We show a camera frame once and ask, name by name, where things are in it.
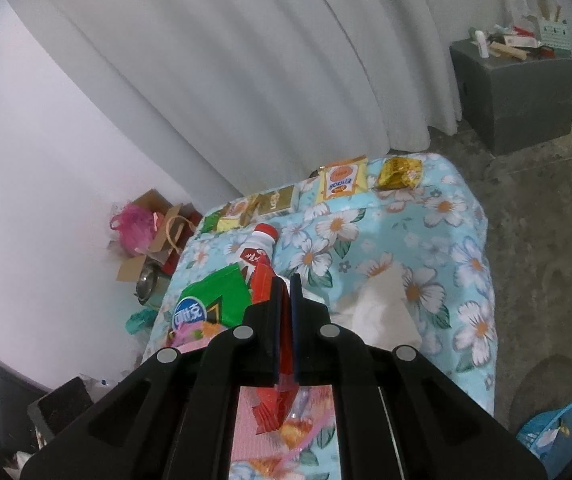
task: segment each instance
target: yellow snack package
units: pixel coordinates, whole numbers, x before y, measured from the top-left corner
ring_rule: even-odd
[[[367,191],[367,164],[368,158],[366,156],[358,156],[319,168],[321,182],[319,183],[316,203]]]
[[[384,190],[402,189],[404,187],[414,189],[421,182],[422,171],[421,160],[394,156],[384,162],[375,187]]]
[[[255,211],[258,195],[250,195],[230,202],[223,215],[217,221],[217,232],[222,233],[248,225],[250,216]]]

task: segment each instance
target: green package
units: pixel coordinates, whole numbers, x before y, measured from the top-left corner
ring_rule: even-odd
[[[250,304],[250,293],[239,265],[231,264],[184,288],[171,324],[173,330],[182,323],[197,321],[236,326],[241,324]]]

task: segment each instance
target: gray floor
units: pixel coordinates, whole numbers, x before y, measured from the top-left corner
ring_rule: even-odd
[[[499,334],[496,418],[509,430],[572,401],[572,134],[494,157],[476,134],[431,134],[482,203]]]

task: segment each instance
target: plastic bag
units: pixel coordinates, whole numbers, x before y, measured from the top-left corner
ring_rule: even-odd
[[[146,254],[157,232],[155,214],[133,203],[112,217],[110,228],[119,233],[119,243],[131,256]]]

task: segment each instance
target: orange circle logo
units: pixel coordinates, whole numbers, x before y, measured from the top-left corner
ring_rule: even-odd
[[[350,166],[340,166],[339,168],[335,168],[333,172],[330,174],[330,181],[331,182],[339,182],[340,180],[345,179],[347,176],[352,174],[352,168]]]

